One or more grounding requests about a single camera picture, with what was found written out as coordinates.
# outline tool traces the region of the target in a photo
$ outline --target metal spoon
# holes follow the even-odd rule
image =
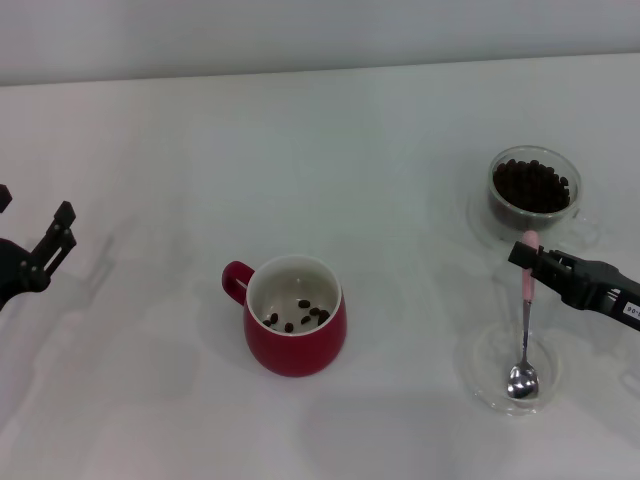
[[[523,243],[538,248],[538,234],[532,230],[525,232]],[[518,400],[533,399],[538,396],[539,380],[536,369],[527,361],[527,344],[529,343],[529,314],[533,301],[534,282],[531,270],[522,272],[522,359],[509,372],[507,380],[507,395]]]

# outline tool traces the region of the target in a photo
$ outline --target white label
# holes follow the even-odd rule
[[[624,306],[623,312],[629,315],[630,317],[637,318],[638,320],[640,320],[640,307],[637,305],[634,305],[631,302],[627,302],[627,304]]]

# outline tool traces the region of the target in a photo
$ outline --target red mug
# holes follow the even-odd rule
[[[312,317],[313,328],[303,332],[286,333],[265,325],[263,322],[272,313],[269,295],[283,284],[284,278],[289,279],[288,285],[292,287],[290,292],[284,292],[291,297],[289,302],[296,297],[293,289],[297,285],[311,278],[321,282],[329,318],[315,326],[319,322],[317,317]],[[347,334],[347,311],[340,282],[324,262],[304,255],[290,255],[274,258],[256,271],[242,262],[231,262],[222,272],[222,287],[244,307],[244,334],[249,349],[258,362],[272,372],[288,377],[311,375],[329,365],[340,352]],[[295,321],[299,323],[304,315],[309,314],[300,310]],[[288,321],[279,315],[278,327]]]

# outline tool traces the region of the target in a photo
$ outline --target white wall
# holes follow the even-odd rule
[[[1,0],[0,84],[640,50],[637,0]]]

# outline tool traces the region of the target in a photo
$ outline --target white tabletop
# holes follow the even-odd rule
[[[540,287],[563,377],[524,418],[454,352],[518,291],[466,216],[504,148],[573,161],[604,228],[580,254],[640,278],[638,85],[622,55],[0,89],[2,236],[78,214],[51,287],[1,314],[2,478],[637,479],[640,334]],[[253,359],[220,286],[295,252],[350,322],[301,379]]]

